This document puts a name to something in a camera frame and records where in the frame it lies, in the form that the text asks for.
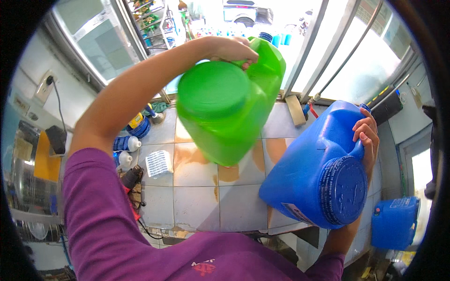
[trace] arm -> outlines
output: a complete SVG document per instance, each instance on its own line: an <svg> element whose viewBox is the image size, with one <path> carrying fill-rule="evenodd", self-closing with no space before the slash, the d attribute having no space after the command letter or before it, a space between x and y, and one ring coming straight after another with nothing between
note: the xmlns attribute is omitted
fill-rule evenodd
<svg viewBox="0 0 450 281"><path fill-rule="evenodd" d="M362 163L367 174L367 181L370 184L372 180L375 161L377 159L378 145L380 143L380 140L377 135L378 131L375 119L367 110L363 108L361 108L360 110L361 113L366 116L366 118L359 120L353 127L353 131L355 132L353 141L355 142L359 138L363 143L364 158L362 160ZM353 242L353 239L358 232L360 221L361 216L356 221L344 227L331 230L320 256L334 253L347 254L348 249L350 248L351 243Z"/></svg>
<svg viewBox="0 0 450 281"><path fill-rule="evenodd" d="M118 132L159 90L196 62L211 58L256 62L258 54L243 38L203 37L136 64L103 89L79 119L69 156L85 147L111 154Z"/></svg>

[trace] yellow panel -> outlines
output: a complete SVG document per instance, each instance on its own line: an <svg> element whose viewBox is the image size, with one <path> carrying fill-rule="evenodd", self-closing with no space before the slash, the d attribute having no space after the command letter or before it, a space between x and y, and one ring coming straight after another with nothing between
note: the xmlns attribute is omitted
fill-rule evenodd
<svg viewBox="0 0 450 281"><path fill-rule="evenodd" d="M37 143L36 160L34 166L34 176L58 181L59 168L61 166L61 158L50 157L50 142L47 134L41 131L39 136L39 142Z"/></svg>

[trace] blue plastic jug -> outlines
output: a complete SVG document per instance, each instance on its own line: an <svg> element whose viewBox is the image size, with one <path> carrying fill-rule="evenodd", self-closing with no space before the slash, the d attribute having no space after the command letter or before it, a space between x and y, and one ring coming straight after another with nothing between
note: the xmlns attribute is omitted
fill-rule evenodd
<svg viewBox="0 0 450 281"><path fill-rule="evenodd" d="M380 201L372 214L372 246L405 250L413 243L419 208L415 196Z"/></svg>
<svg viewBox="0 0 450 281"><path fill-rule="evenodd" d="M364 147L353 142L360 109L336 101L287 148L267 175L260 198L284 215L336 229L355 221L367 197Z"/></svg>

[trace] green plastic jug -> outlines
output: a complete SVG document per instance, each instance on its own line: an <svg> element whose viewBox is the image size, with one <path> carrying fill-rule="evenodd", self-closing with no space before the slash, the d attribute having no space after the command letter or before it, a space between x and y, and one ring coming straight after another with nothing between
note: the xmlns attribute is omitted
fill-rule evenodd
<svg viewBox="0 0 450 281"><path fill-rule="evenodd" d="M258 63L243 71L239 62L204 62L180 79L176 108L204 156L233 166L255 144L278 96L286 62L271 36L249 37Z"/></svg>

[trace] person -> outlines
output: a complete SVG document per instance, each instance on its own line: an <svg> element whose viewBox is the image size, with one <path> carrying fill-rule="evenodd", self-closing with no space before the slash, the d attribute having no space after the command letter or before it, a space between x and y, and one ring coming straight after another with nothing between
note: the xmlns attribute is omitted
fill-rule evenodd
<svg viewBox="0 0 450 281"><path fill-rule="evenodd" d="M332 230L320 257L305 273L240 233L198 232L159 250L139 231L111 159L114 138L155 93L202 59L247 59L248 67L257 62L258 54L243 38L203 37L187 42L122 73L77 122L63 182L64 223L77 278L340 280L360 218ZM374 118L364 109L361 112L366 118L355 124L353 140L359 138L364 145L363 164L370 182L379 139Z"/></svg>

